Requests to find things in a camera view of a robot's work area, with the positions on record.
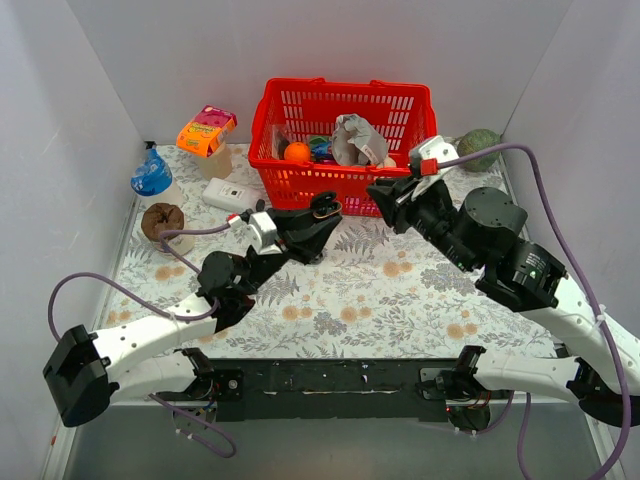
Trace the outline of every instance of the orange fruit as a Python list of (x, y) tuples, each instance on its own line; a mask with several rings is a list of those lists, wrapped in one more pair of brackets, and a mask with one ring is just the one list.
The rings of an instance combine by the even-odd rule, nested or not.
[(311, 149), (306, 143), (293, 142), (284, 151), (284, 159), (295, 163), (310, 162)]

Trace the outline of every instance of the white wall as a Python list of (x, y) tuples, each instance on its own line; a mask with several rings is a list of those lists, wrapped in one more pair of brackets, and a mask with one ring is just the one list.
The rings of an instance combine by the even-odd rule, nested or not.
[[(0, 0), (0, 478), (40, 475), (57, 413), (42, 377), (47, 301), (106, 272), (141, 139), (64, 0)], [(91, 324), (101, 287), (63, 290), (59, 330)]]
[[(573, 2), (505, 133), (536, 152), (558, 222), (598, 300), (636, 336), (639, 22), (638, 2)], [(559, 254), (528, 162), (507, 158), (532, 238)], [(638, 428), (623, 457), (629, 478), (640, 477)]]
[(570, 0), (68, 0), (146, 139), (209, 102), (247, 141), (271, 77), (424, 83), (440, 131), (502, 132)]

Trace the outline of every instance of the white remote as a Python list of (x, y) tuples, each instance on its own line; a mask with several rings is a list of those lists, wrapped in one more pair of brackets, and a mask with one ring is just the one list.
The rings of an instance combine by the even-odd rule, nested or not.
[(251, 187), (219, 178), (212, 178), (202, 194), (205, 203), (233, 213), (242, 213), (248, 208), (255, 210), (260, 198), (260, 192)]

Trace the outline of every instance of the floral tablecloth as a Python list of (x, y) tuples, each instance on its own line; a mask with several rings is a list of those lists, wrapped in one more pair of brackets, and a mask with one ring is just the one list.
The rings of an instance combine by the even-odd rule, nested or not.
[[(247, 161), (247, 145), (231, 145), (231, 182), (264, 191)], [(207, 182), (191, 156), (159, 147), (182, 189), (191, 228), (223, 223), (228, 212), (201, 200)], [(454, 202), (480, 186), (504, 189), (495, 167), (447, 176)], [(166, 307), (198, 287), (191, 270), (157, 252), (135, 226), (117, 281), (146, 300)], [(244, 255), (249, 245), (240, 230), (197, 237), (187, 258), (201, 264), (208, 253)], [(476, 276), (461, 273), (413, 230), (394, 235), (381, 219), (345, 217), (327, 244), (320, 265), (289, 262), (266, 283), (254, 309), (236, 326), (185, 346), (209, 357), (457, 357), (467, 344), (504, 353), (551, 356), (551, 336), (482, 296)], [(120, 293), (104, 323), (121, 325), (148, 314)]]

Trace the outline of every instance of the red shopping basket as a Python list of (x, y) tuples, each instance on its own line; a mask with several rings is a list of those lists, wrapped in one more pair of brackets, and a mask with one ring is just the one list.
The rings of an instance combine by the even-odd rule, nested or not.
[[(331, 135), (336, 117), (346, 113), (366, 118), (384, 135), (396, 168), (296, 164), (272, 157), (273, 125), (286, 125), (293, 140), (304, 142), (309, 135)], [(275, 208), (307, 208), (313, 195), (333, 190), (344, 214), (379, 217), (367, 185), (376, 177), (407, 176), (409, 150), (436, 132), (431, 94), (424, 85), (274, 78), (267, 82), (253, 119), (249, 163), (260, 173)]]

